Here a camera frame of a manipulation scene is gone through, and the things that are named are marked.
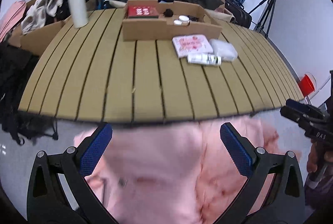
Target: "red book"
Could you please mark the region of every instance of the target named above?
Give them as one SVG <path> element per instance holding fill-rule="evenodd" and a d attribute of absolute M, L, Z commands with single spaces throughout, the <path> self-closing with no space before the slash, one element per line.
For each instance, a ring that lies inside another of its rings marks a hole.
<path fill-rule="evenodd" d="M 128 7 L 129 19 L 142 19 L 142 18 L 159 18 L 159 13 L 155 7 L 152 6 L 129 6 Z"/>

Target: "metal screw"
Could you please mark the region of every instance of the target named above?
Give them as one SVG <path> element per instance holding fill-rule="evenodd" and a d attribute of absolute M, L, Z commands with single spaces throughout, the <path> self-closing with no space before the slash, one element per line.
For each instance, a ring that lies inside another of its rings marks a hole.
<path fill-rule="evenodd" d="M 292 152 L 292 151 L 289 151 L 289 152 L 288 152 L 288 155 L 289 155 L 291 158 L 295 157 L 295 153 Z"/>
<path fill-rule="evenodd" d="M 266 152 L 266 150 L 265 150 L 263 147 L 258 147 L 258 148 L 257 148 L 257 152 L 258 152 L 259 154 L 264 154 L 264 153 Z"/>
<path fill-rule="evenodd" d="M 127 184 L 127 180 L 125 180 L 125 179 L 123 179 L 123 178 L 120 178 L 118 184 L 119 184 L 121 187 L 125 187 L 126 184 Z"/>
<path fill-rule="evenodd" d="M 37 156 L 38 157 L 42 157 L 44 155 L 44 152 L 43 151 L 39 151 L 38 153 L 37 153 Z"/>
<path fill-rule="evenodd" d="M 72 154 L 75 152 L 75 147 L 69 147 L 67 148 L 66 152 L 68 152 L 69 154 Z"/>

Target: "tripod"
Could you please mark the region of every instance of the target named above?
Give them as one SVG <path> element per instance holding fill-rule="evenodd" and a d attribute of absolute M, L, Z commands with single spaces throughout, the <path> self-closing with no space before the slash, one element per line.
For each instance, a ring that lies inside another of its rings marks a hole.
<path fill-rule="evenodd" d="M 251 14 L 254 10 L 256 10 L 259 6 L 263 5 L 265 2 L 268 3 L 268 6 L 264 12 L 264 15 L 261 17 L 261 19 L 259 20 L 258 24 L 257 24 L 257 29 L 260 29 L 259 33 L 261 33 L 261 31 L 264 30 L 266 21 L 270 15 L 270 20 L 269 20 L 269 24 L 268 24 L 268 28 L 267 28 L 267 32 L 265 33 L 265 38 L 268 38 L 268 33 L 269 33 L 269 29 L 271 27 L 272 24 L 272 20 L 273 20 L 273 14 L 274 14 L 274 9 L 275 9 L 275 3 L 276 0 L 262 0 L 251 12 L 249 12 L 249 14 Z"/>

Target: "pink package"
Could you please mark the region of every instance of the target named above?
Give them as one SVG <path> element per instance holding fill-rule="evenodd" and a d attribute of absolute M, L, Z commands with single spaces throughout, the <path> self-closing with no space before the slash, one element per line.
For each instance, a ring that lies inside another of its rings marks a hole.
<path fill-rule="evenodd" d="M 189 54 L 213 53 L 213 48 L 204 35 L 177 36 L 172 39 L 178 58 Z"/>

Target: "white jar lid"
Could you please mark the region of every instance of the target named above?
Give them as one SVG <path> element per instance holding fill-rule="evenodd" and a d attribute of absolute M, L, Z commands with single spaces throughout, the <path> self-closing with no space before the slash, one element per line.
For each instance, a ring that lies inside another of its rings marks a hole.
<path fill-rule="evenodd" d="M 180 20 L 174 20 L 174 24 L 179 26 L 182 25 L 183 22 L 181 22 Z"/>
<path fill-rule="evenodd" d="M 179 16 L 179 20 L 182 22 L 189 22 L 189 17 L 187 16 Z"/>

